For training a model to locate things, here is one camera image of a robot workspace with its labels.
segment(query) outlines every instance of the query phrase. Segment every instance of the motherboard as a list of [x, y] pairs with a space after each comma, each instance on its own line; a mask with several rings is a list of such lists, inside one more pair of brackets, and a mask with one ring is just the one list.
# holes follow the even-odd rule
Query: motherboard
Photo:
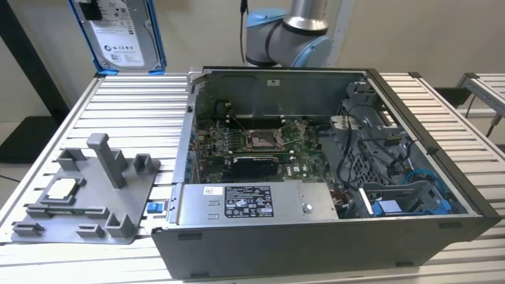
[[328, 182], [333, 177], [310, 120], [201, 120], [196, 137], [202, 183]]

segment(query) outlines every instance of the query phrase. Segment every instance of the black cable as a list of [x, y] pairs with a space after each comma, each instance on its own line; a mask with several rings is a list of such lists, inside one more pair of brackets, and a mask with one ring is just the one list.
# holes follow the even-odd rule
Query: black cable
[[242, 64], [245, 64], [242, 33], [244, 33], [244, 14], [240, 14], [240, 57], [242, 59]]
[[486, 133], [486, 137], [489, 138], [490, 136], [490, 133], [493, 132], [493, 129], [494, 129], [494, 125], [490, 125], [489, 126], [489, 129], [488, 129], [488, 133]]
[[468, 109], [466, 109], [466, 113], [465, 113], [465, 118], [468, 118], [468, 114], [470, 113], [470, 108], [472, 108], [472, 105], [473, 105], [473, 101], [476, 99], [476, 95], [473, 95], [473, 98], [470, 100], [470, 103], [468, 104]]
[[400, 158], [400, 156], [398, 156], [398, 158], [396, 158], [396, 159], [392, 161], [392, 163], [389, 164], [389, 166], [388, 166], [388, 176], [390, 176], [390, 171], [394, 170], [394, 166], [396, 166], [396, 164], [397, 164], [397, 163], [404, 163], [404, 162], [410, 158], [410, 148], [412, 148], [412, 145], [413, 145], [416, 142], [418, 142], [417, 139], [413, 140], [413, 141], [410, 142], [410, 144], [408, 145], [408, 153], [406, 153], [405, 157], [404, 157], [404, 158]]
[[349, 182], [346, 180], [344, 180], [340, 176], [341, 167], [344, 165], [345, 159], [348, 158], [348, 154], [349, 154], [349, 150], [350, 150], [352, 135], [353, 135], [353, 129], [352, 129], [350, 121], [348, 120], [348, 140], [345, 142], [342, 157], [341, 157], [338, 165], [337, 165], [337, 179], [345, 188], [349, 188], [349, 189], [357, 191], [357, 188], [353, 185], [350, 185]]
[[242, 64], [245, 64], [244, 58], [244, 42], [242, 42], [242, 33], [244, 33], [244, 13], [249, 15], [249, 6], [246, 0], [240, 1], [240, 55], [242, 58]]
[[217, 129], [210, 129], [210, 131], [214, 131], [214, 132], [220, 133], [220, 135], [221, 135], [221, 137], [222, 137], [224, 146], [226, 146], [226, 138], [224, 137], [222, 132], [218, 131]]
[[349, 188], [354, 191], [357, 191], [357, 188], [356, 186], [353, 186], [346, 180], [344, 180], [340, 176], [340, 173], [341, 173], [341, 167], [344, 165], [344, 162], [345, 162], [345, 159], [348, 158], [348, 155], [349, 155], [349, 151], [350, 151], [350, 143], [352, 143], [352, 135], [353, 135], [353, 129], [352, 129], [352, 125], [350, 125], [350, 119], [349, 119], [349, 116], [350, 116], [350, 111], [356, 108], [356, 107], [368, 107], [368, 108], [372, 108], [374, 110], [374, 107], [370, 106], [370, 105], [365, 105], [365, 104], [357, 104], [357, 105], [353, 105], [346, 113], [345, 113], [345, 120], [348, 121], [348, 140], [345, 142], [345, 148], [344, 148], [344, 152], [342, 152], [342, 158], [340, 160], [340, 163], [337, 165], [337, 180], [341, 182], [341, 184], [344, 185], [345, 188]]
[[3, 175], [0, 175], [0, 178], [8, 179], [8, 180], [11, 180], [11, 181], [13, 181], [13, 182], [21, 182], [20, 180], [13, 179], [13, 178], [11, 178], [11, 177], [8, 177], [8, 176], [3, 176]]

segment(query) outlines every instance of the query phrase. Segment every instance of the sticker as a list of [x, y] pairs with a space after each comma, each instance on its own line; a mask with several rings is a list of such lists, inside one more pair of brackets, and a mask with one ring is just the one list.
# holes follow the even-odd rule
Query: sticker
[[273, 217], [269, 186], [226, 186], [224, 199], [228, 218]]
[[281, 80], [266, 80], [266, 86], [278, 86], [281, 84]]
[[205, 186], [204, 187], [204, 195], [222, 195], [222, 187], [221, 186]]
[[117, 66], [144, 66], [139, 39], [124, 0], [97, 2], [103, 19], [91, 21], [105, 59]]

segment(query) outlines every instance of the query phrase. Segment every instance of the power supply label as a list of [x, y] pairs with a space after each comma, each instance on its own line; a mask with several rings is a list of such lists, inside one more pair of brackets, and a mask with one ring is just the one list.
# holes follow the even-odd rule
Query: power supply label
[[224, 201], [224, 215], [228, 218], [273, 217], [269, 186], [226, 186]]

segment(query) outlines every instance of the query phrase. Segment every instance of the metal frame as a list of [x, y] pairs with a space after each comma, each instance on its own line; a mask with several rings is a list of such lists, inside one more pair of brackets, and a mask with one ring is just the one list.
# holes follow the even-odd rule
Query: metal frame
[[466, 73], [457, 88], [468, 89], [498, 115], [505, 116], [505, 74]]
[[[53, 163], [47, 161], [51, 154], [57, 151], [57, 145], [71, 143], [80, 147], [79, 135], [85, 134], [91, 130], [89, 127], [93, 129], [103, 127], [101, 129], [105, 129], [109, 135], [117, 136], [121, 133], [129, 133], [129, 137], [123, 137], [116, 142], [116, 146], [127, 152], [132, 152], [131, 147], [136, 147], [141, 151], [151, 151], [157, 156], [164, 156], [164, 164], [157, 176], [157, 185], [151, 193], [151, 201], [168, 199], [172, 191], [171, 170], [173, 168], [169, 161], [173, 160], [175, 154], [173, 152], [163, 153], [159, 148], [152, 146], [157, 144], [172, 149], [173, 146], [168, 146], [169, 139], [179, 136], [177, 129], [180, 126], [173, 121], [180, 118], [177, 115], [185, 110], [177, 106], [179, 101], [169, 100], [185, 96], [184, 92], [173, 91], [185, 88], [181, 86], [181, 83], [185, 83], [185, 76], [169, 75], [168, 77], [171, 76], [172, 80], [171, 78], [161, 79], [141, 75], [93, 79], [36, 164], [28, 171], [7, 206], [0, 210], [0, 220], [3, 222], [8, 220], [3, 225], [9, 226], [9, 221], [16, 217], [15, 214], [24, 213], [24, 201], [29, 201], [33, 194], [40, 193], [32, 189], [36, 186], [43, 186], [48, 180], [44, 174], [49, 175], [51, 178], [51, 174], [57, 171]], [[456, 166], [465, 173], [478, 192], [490, 202], [490, 206], [504, 218], [504, 154], [433, 91], [424, 79], [412, 78], [406, 73], [385, 73], [381, 76], [421, 124], [425, 124], [428, 132], [446, 151]], [[116, 102], [116, 104], [111, 104], [111, 106], [117, 105], [116, 109], [99, 110], [103, 105], [96, 105], [96, 103], [104, 101]], [[93, 110], [89, 109], [91, 104], [95, 104]], [[133, 105], [136, 105], [136, 109], [125, 109]], [[164, 124], [172, 126], [160, 126], [159, 118], [164, 119]], [[456, 124], [456, 126], [446, 125], [445, 122]], [[141, 135], [151, 137], [152, 141], [143, 139]], [[76, 277], [76, 275], [79, 275], [79, 281], [93, 283], [171, 281], [172, 277], [165, 270], [152, 239], [145, 238], [148, 227], [151, 224], [156, 225], [159, 220], [164, 222], [163, 218], [155, 218], [152, 215], [143, 220], [144, 229], [139, 231], [140, 239], [129, 246], [79, 244], [17, 246], [5, 244], [0, 247], [3, 251], [0, 274], [3, 278], [16, 279], [24, 283], [32, 280], [40, 281], [44, 278], [43, 275], [51, 275], [51, 279], [45, 280], [52, 282], [68, 282], [69, 277]], [[9, 236], [5, 236], [8, 232], [3, 228], [0, 232], [4, 240], [8, 240]], [[93, 271], [93, 273], [83, 273], [84, 269]], [[241, 283], [241, 281], [241, 279], [236, 279], [226, 282]], [[477, 237], [476, 241], [448, 246], [421, 267], [246, 280], [248, 283], [356, 283], [356, 281], [384, 284], [504, 282], [505, 220]]]

